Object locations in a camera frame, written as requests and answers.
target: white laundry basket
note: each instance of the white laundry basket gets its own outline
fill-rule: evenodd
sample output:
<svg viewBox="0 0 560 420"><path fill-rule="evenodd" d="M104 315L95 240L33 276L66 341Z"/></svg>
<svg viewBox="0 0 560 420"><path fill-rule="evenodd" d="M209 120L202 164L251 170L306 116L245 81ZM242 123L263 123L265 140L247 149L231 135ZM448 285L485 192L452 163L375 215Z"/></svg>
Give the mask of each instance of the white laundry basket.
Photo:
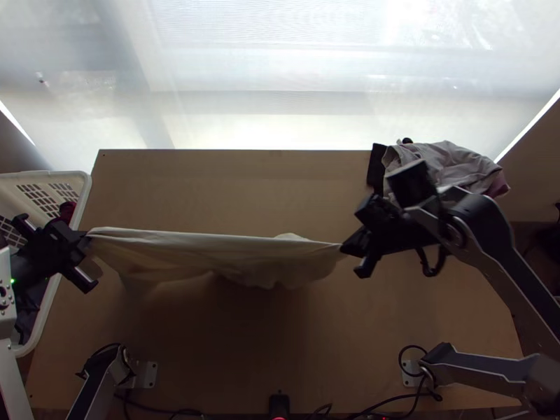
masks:
<svg viewBox="0 0 560 420"><path fill-rule="evenodd" d="M0 174L0 233L10 247L19 248L25 243L25 239L11 226L9 220L18 214L27 213L29 221L35 226L43 227L48 221L59 216L58 207L66 201L77 203L70 222L70 228L77 229L91 184L91 176L81 171ZM60 278L61 275L56 274L49 279L27 342L19 345L18 341L13 339L12 348L16 357L25 356L39 342Z"/></svg>

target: white cloth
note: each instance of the white cloth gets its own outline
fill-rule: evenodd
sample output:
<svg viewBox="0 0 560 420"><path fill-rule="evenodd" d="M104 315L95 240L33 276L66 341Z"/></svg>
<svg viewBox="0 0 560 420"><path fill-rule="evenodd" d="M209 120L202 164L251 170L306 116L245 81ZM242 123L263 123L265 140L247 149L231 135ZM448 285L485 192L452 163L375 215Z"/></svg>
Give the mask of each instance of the white cloth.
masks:
<svg viewBox="0 0 560 420"><path fill-rule="evenodd" d="M409 143L389 146L381 163L386 175L415 160L425 159L428 171L438 187L458 186L475 194L484 194L502 168L489 157L457 146L450 141ZM385 180L385 195L391 196Z"/></svg>
<svg viewBox="0 0 560 420"><path fill-rule="evenodd" d="M340 244L293 233L275 238L96 227L92 252L123 280L173 281L208 272L245 286L297 288L331 273Z"/></svg>

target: wire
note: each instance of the wire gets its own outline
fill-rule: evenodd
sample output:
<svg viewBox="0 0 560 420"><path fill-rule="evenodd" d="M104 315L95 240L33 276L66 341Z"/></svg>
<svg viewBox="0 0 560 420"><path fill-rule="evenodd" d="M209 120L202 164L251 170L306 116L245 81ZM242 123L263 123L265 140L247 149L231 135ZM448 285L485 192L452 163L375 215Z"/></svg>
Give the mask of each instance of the wire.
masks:
<svg viewBox="0 0 560 420"><path fill-rule="evenodd" d="M398 366L399 368L406 373L408 376L413 377L413 378L420 378L421 376L424 376L425 373L424 372L419 372L419 373L412 373L412 372L408 372L405 369L405 365L403 363L403 355L405 354L406 350L410 350L410 349L418 349L420 351L424 352L424 355L428 354L428 352L426 351L425 348L417 346L415 344L411 344L409 346L404 346L399 352L398 352Z"/></svg>
<svg viewBox="0 0 560 420"><path fill-rule="evenodd" d="M379 417L384 417L386 419L391 419L391 420L403 420L403 419L406 419L406 418L412 416L412 414L416 410L416 407L418 405L418 401L419 401L420 397L432 397L434 400L436 400L438 402L443 400L443 397L440 394L438 394L438 393L436 393L432 390L428 389L427 392L422 392L422 386L424 385L424 382L426 381L426 378L428 377L424 372L419 373L419 374L411 374L410 372L406 371L406 369L403 367L403 355L406 352L406 350L410 350L410 349L418 349L420 351L423 351L424 354L427 354L428 352L423 347L417 346L415 344L411 344L409 346L403 347L398 353L399 368L404 373L406 373L407 375L409 375L411 377L422 377L422 379L420 380L420 384L418 385L418 388L416 389L416 393L397 395L396 397L388 398L384 401L378 402L375 405L372 405L371 407L366 408L362 412L359 412L359 413L356 413L356 414L351 414L345 420L354 420L358 417L368 416L368 415L377 415ZM407 399L407 398L414 398L414 402L412 404L412 407L410 407L410 409L408 410L408 412L406 412L403 415L391 416L391 415L387 415L387 414L381 414L381 413L373 412L373 410L375 410L377 408L380 408L383 405L392 403L393 401L404 400L404 399Z"/></svg>
<svg viewBox="0 0 560 420"><path fill-rule="evenodd" d="M442 268L445 265L445 259L449 255L447 249L443 245L440 245L439 249L437 250L437 262L435 264L435 267L431 268L428 262L428 258L426 257L426 253L424 252L424 249L415 248L414 250L420 257L420 264L422 265L422 274L426 277L437 276L440 273L440 271L442 271Z"/></svg>
<svg viewBox="0 0 560 420"><path fill-rule="evenodd" d="M125 415L126 420L131 420L130 415L128 414L128 396L130 395L130 390L127 389L125 391L125 396L122 399L122 413Z"/></svg>
<svg viewBox="0 0 560 420"><path fill-rule="evenodd" d="M318 409L316 409L314 412L312 412L311 414L308 414L304 420L314 420L315 416L317 414L319 414L320 412L322 412L323 410L325 410L324 413L322 413L321 419L326 419L328 418L328 414L330 413L330 409L333 408L333 404L325 404L320 406Z"/></svg>
<svg viewBox="0 0 560 420"><path fill-rule="evenodd" d="M114 396L119 400L125 402L127 405L131 405L145 412L150 412L154 414L169 414L171 415L169 420L174 419L176 416L202 417L203 419L207 418L207 416L203 412L198 411L197 409L191 409L191 408L182 408L176 410L161 409L161 408L149 407L147 405L140 404L139 402L132 401L125 395L115 394Z"/></svg>

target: wooden table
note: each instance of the wooden table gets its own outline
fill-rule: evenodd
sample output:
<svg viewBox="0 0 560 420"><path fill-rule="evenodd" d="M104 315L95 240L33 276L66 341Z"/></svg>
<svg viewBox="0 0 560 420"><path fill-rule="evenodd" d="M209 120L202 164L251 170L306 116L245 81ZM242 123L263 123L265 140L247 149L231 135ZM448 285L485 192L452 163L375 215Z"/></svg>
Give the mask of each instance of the wooden table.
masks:
<svg viewBox="0 0 560 420"><path fill-rule="evenodd" d="M342 242L367 193L367 152L105 150L81 229L117 226L271 237L294 232ZM127 293L116 273L90 294L68 281L57 292L34 354L27 390L35 407L69 408L74 376L109 342L159 363L154 389L134 398L208 413L263 413L281 389L294 412L334 403L356 412L410 392L397 364L407 344L441 341L460 351L522 355L507 307L482 275L450 258L427 279L413 252L384 257L360 280L348 257L322 281L297 290L244 288L203 278ZM514 405L465 386L419 410ZM412 402L394 403L407 410Z"/></svg>

